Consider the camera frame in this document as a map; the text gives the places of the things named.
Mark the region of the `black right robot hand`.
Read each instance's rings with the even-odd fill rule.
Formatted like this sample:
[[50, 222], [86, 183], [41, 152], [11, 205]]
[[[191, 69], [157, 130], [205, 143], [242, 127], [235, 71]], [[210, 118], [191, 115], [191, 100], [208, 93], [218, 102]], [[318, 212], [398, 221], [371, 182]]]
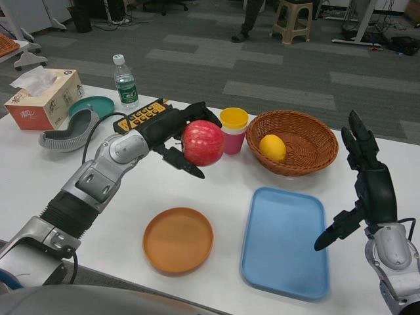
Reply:
[[343, 210], [333, 218], [315, 241], [315, 251], [325, 249], [338, 238], [345, 239], [360, 227], [361, 221], [378, 230], [380, 224], [398, 220], [394, 186], [388, 167], [377, 159], [379, 147], [373, 132], [354, 110], [348, 123], [350, 127], [341, 129], [341, 137], [348, 151], [348, 164], [358, 172], [354, 185], [358, 199], [353, 210]]

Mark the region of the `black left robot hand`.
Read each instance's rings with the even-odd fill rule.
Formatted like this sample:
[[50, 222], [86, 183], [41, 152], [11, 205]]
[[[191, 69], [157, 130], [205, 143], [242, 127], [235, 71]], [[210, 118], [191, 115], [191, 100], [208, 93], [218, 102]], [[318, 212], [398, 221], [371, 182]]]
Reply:
[[211, 112], [205, 102], [197, 102], [188, 105], [183, 110], [168, 107], [162, 113], [140, 124], [136, 130], [144, 137], [149, 149], [163, 157], [163, 160], [176, 169], [204, 179], [203, 172], [186, 160], [184, 154], [175, 147], [167, 149], [165, 143], [170, 138], [181, 139], [182, 133], [191, 121], [205, 120], [222, 127], [222, 123]]

